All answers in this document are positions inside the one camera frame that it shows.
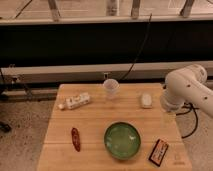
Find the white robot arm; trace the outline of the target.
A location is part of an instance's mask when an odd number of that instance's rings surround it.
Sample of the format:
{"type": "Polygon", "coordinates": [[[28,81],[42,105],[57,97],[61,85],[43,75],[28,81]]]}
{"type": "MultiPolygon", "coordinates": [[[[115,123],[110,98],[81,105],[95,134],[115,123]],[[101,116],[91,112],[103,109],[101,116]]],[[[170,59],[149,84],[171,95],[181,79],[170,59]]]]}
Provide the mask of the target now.
{"type": "Polygon", "coordinates": [[[213,118],[213,90],[205,86],[206,80],[207,71],[198,64],[169,72],[160,97],[161,106],[167,112],[176,111],[188,101],[213,118]]]}

